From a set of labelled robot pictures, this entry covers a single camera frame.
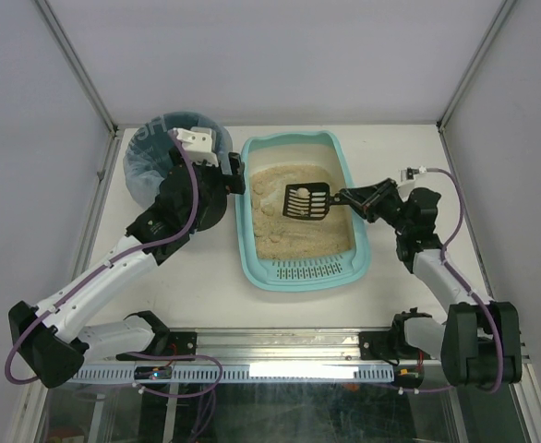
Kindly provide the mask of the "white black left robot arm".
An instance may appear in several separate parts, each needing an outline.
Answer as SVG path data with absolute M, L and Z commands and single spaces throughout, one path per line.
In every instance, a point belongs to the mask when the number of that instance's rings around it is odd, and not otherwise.
M 230 172 L 223 174 L 218 166 L 179 155 L 155 202 L 104 258 L 37 305 L 20 301 L 9 310 L 10 353 L 23 358 L 35 380 L 52 389 L 91 361 L 173 355 L 169 328 L 149 310 L 114 323 L 91 327 L 88 322 L 133 280 L 157 269 L 193 234 L 223 218 L 228 195 L 246 190 L 240 155 L 228 157 Z

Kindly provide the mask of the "black litter scoop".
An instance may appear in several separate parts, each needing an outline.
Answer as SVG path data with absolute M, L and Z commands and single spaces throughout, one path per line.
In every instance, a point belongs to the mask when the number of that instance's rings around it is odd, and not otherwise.
M 311 192 L 309 199 L 295 197 L 295 190 L 299 187 L 306 187 Z M 290 184 L 284 191 L 283 216 L 293 220 L 319 222 L 327 216 L 332 206 L 337 205 L 340 205 L 337 194 L 331 194 L 328 183 Z

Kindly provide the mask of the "translucent blue bin liner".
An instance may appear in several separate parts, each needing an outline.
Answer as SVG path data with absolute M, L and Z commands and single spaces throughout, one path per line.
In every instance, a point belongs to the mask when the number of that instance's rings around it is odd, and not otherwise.
M 124 157 L 126 187 L 136 203 L 146 210 L 159 193 L 161 182 L 175 164 L 170 150 L 175 144 L 168 135 L 173 128 L 190 130 L 192 127 L 210 128 L 214 131 L 214 152 L 218 155 L 222 170 L 229 172 L 228 153 L 233 141 L 225 127 L 203 114 L 173 112 L 160 114 L 141 126 L 129 141 Z

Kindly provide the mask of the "teal litter box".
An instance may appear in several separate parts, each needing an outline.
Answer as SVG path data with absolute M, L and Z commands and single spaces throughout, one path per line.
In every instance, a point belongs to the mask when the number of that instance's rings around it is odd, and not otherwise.
M 312 165 L 324 169 L 340 189 L 352 187 L 350 174 L 339 140 L 330 131 L 287 132 L 249 138 L 242 149 L 246 183 L 251 177 L 275 166 Z M 274 292 L 308 292 L 345 285 L 367 272 L 371 251 L 367 228 L 362 219 L 346 212 L 351 248 L 323 257 L 266 259 L 255 247 L 252 192 L 235 198 L 237 238 L 242 268 L 255 286 Z

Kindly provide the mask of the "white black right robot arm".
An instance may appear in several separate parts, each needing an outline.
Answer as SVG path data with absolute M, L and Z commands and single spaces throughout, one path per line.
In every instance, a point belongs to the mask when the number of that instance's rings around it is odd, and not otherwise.
M 402 198 L 391 179 L 344 188 L 331 202 L 349 206 L 367 222 L 382 220 L 395 232 L 396 255 L 446 312 L 437 322 L 415 308 L 395 315 L 387 347 L 397 357 L 422 352 L 440 361 L 452 386 L 488 392 L 522 379 L 519 316 L 510 302 L 478 294 L 458 271 L 436 233 L 440 194 L 425 187 Z

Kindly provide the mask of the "beige litter clump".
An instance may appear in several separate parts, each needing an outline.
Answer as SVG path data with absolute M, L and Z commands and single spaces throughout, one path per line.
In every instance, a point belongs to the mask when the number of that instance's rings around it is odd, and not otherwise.
M 295 197 L 301 200 L 309 199 L 311 192 L 306 187 L 299 187 L 295 190 Z

